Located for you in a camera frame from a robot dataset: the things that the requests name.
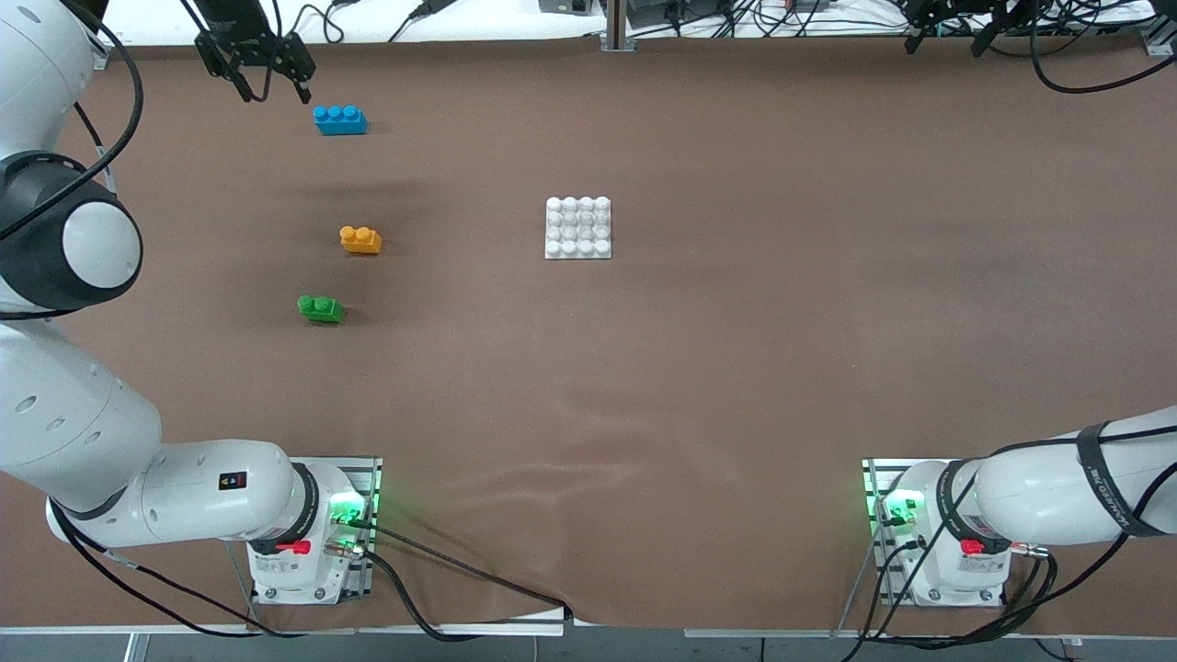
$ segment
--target white round joint cap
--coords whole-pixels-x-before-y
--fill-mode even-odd
[[[78,278],[105,289],[129,280],[142,254],[142,241],[131,217],[97,200],[79,205],[66,219],[61,247]]]

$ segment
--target orange lego brick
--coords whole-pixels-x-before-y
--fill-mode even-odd
[[[339,244],[350,253],[378,256],[383,243],[380,233],[370,227],[357,229],[345,225],[339,231]]]

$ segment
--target red button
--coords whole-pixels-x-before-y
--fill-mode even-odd
[[[960,541],[960,551],[972,555],[982,554],[985,551],[985,544],[980,541],[975,541],[972,538],[965,538]]]
[[[298,541],[293,543],[275,544],[274,549],[288,549],[294,554],[301,556],[304,554],[311,554],[311,541]]]

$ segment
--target gray floor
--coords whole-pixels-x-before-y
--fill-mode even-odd
[[[627,630],[567,628],[563,637],[539,637],[541,662],[756,662],[758,638],[685,638],[679,630]],[[0,635],[0,661],[44,662],[72,660],[118,662],[127,637],[92,635]],[[1057,642],[1049,642],[1058,650]],[[1177,641],[1086,641],[1084,660],[1135,662],[1177,660]],[[417,635],[319,635],[300,640],[218,640],[202,635],[155,635],[147,649],[148,662],[478,662],[532,660],[531,637],[487,637],[440,644]],[[837,662],[850,642],[824,640],[766,640],[765,661]],[[891,647],[867,647],[856,662],[1050,662],[1032,642],[1008,640],[926,653]]]

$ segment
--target green lego brick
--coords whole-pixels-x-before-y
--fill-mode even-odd
[[[311,322],[339,324],[344,320],[344,306],[331,297],[310,297],[302,294],[298,298],[298,311]]]

